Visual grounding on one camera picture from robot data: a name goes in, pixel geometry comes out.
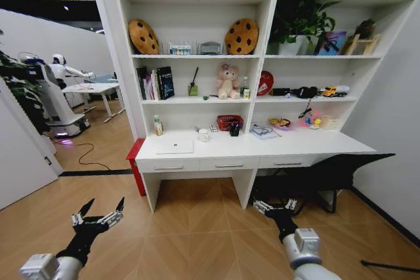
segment office chair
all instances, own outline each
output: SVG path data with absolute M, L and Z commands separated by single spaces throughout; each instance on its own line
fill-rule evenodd
M 321 207 L 328 213 L 337 210 L 337 190 L 353 187 L 354 172 L 374 161 L 391 157 L 387 154 L 337 154 L 310 167 L 290 167 L 278 169 L 272 176 L 259 176 L 251 193 L 251 200 L 267 201 L 277 197 L 280 200 L 301 197 L 302 203 L 294 216 L 300 214 L 310 198 L 321 201 Z M 332 191 L 333 203 L 329 207 L 319 195 L 319 191 Z

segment robotic arm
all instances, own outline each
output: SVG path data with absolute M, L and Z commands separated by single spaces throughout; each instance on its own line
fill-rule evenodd
M 68 77 L 68 73 L 71 77 L 81 77 L 87 79 L 91 79 L 95 75 L 93 72 L 84 73 L 80 70 L 67 66 L 67 60 L 60 54 L 54 54 L 52 56 L 52 64 L 50 67 L 54 72 L 54 76 L 61 80 L 63 80 L 66 76 Z
M 85 217 L 95 199 L 84 205 L 77 214 L 72 215 L 75 231 L 66 249 L 56 256 L 36 254 L 20 268 L 27 280 L 77 280 L 80 270 L 87 263 L 87 255 L 95 238 L 112 228 L 123 218 L 124 197 L 115 211 L 106 216 Z
M 295 270 L 295 280 L 341 280 L 335 273 L 325 269 L 318 254 L 320 237 L 311 229 L 299 229 L 292 220 L 297 201 L 289 199 L 286 206 L 269 205 L 264 201 L 254 201 L 254 207 L 268 218 L 273 219 L 280 230 L 290 267 Z

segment white table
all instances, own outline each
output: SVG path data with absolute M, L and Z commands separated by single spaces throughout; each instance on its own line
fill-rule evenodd
M 193 130 L 168 130 L 163 136 L 147 136 L 136 162 L 150 209 L 155 209 L 161 179 L 222 177 L 219 172 L 224 171 L 223 176 L 232 177 L 240 203 L 246 208 L 258 169 L 309 167 L 338 153 L 374 151 L 335 130 L 297 127 L 278 132 L 282 137 L 270 140 L 259 140 L 253 134 L 231 137 L 228 132 L 217 132 L 206 143 L 198 141 Z M 194 141 L 193 153 L 157 154 L 162 145 L 187 139 Z
M 108 104 L 108 100 L 106 99 L 105 92 L 111 89 L 115 89 L 117 91 L 120 110 L 117 113 L 112 113 L 110 109 L 110 105 Z M 120 114 L 125 110 L 123 97 L 121 95 L 121 90 L 119 89 L 118 83 L 82 83 L 80 85 L 70 85 L 69 87 L 66 87 L 62 90 L 63 93 L 81 93 L 83 97 L 83 101 L 85 103 L 85 106 L 87 110 L 84 111 L 84 113 L 87 113 L 88 111 L 93 110 L 96 108 L 96 106 L 90 106 L 86 94 L 100 94 L 102 96 L 102 99 L 104 101 L 104 105 L 106 108 L 106 113 L 108 114 L 108 118 L 104 120 L 104 122 L 108 122 L 111 118 L 113 118 L 115 115 Z

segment wooden floor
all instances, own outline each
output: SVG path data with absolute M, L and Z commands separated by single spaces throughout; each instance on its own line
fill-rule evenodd
M 122 196 L 125 217 L 96 239 L 80 280 L 292 279 L 274 222 L 241 210 L 231 179 L 163 181 L 151 214 L 131 175 L 60 178 L 0 211 L 0 279 L 20 279 L 31 254 L 63 249 L 73 236 L 69 215 L 90 198 L 99 215 Z M 337 214 L 309 205 L 295 221 L 317 231 L 325 266 L 342 279 L 419 278 L 360 265 L 420 267 L 420 251 L 349 192 Z
M 70 140 L 54 140 L 64 144 L 84 144 L 92 143 L 94 150 L 86 157 L 82 158 L 82 162 L 91 163 L 99 162 L 107 165 L 112 170 L 128 169 L 129 163 L 125 160 L 131 146 L 133 145 L 133 136 L 131 134 L 127 114 L 124 111 L 117 114 L 107 123 L 106 110 L 103 101 L 94 101 L 91 103 L 96 108 L 86 113 L 87 119 L 91 127 Z M 116 113 L 119 111 L 118 100 L 109 101 L 111 111 Z M 76 108 L 75 113 L 81 113 L 83 106 Z M 69 170 L 104 170 L 106 168 L 100 165 L 81 165 L 79 158 L 88 151 L 91 146 L 63 146 L 54 144 L 57 149 L 55 157 L 65 171 Z

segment teddy bear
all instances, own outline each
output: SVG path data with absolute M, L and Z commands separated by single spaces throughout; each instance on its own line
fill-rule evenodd
M 216 80 L 216 87 L 219 88 L 217 93 L 219 98 L 221 100 L 226 100 L 228 96 L 231 98 L 239 98 L 240 94 L 236 90 L 240 85 L 240 82 L 238 81 L 238 67 L 223 64 L 219 67 L 218 73 L 219 79 Z

